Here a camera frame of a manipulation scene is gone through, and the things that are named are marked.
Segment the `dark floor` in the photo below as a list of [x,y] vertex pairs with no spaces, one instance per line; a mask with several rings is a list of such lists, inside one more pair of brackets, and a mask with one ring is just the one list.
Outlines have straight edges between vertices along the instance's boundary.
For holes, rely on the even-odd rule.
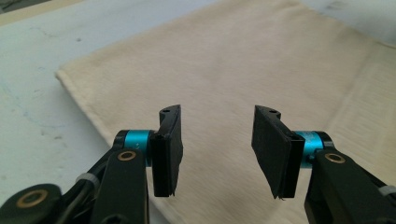
[[0,0],[0,14],[48,1],[50,0]]

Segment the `blue joint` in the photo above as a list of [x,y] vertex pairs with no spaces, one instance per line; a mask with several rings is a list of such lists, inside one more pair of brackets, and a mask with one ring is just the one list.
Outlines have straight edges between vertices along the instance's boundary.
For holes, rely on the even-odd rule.
[[312,161],[315,154],[323,150],[323,142],[316,132],[302,132],[296,131],[298,135],[305,139],[303,158],[301,160],[301,168],[312,168]]
[[129,130],[125,136],[124,147],[141,150],[146,160],[146,167],[151,166],[149,155],[149,134],[150,130]]

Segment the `blue cylinder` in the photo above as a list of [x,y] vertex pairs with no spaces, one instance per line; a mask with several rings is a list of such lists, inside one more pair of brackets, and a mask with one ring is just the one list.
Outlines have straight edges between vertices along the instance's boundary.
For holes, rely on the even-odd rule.
[[149,155],[149,134],[150,130],[129,130],[125,136],[124,147],[138,149],[143,152],[146,158],[146,167],[151,166]]
[[323,150],[323,143],[316,132],[296,131],[295,133],[305,139],[304,153],[300,167],[312,168],[312,160],[315,158],[315,153]]

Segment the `white tabletop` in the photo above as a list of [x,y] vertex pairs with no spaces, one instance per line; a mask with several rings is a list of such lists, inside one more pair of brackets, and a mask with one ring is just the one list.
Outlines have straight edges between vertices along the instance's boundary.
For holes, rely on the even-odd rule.
[[85,0],[0,26],[0,204],[35,184],[66,192],[108,150],[60,65],[214,1]]

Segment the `fabric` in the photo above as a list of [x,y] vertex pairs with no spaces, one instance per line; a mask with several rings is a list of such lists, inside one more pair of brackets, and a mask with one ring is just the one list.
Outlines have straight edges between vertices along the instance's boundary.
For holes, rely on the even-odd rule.
[[325,131],[396,185],[395,59],[298,1],[231,0],[65,64],[57,77],[109,144],[121,129],[158,129],[158,112],[181,105],[176,197],[151,195],[171,223],[306,223],[310,171],[295,199],[274,200],[250,146],[254,105],[280,111],[291,130]]

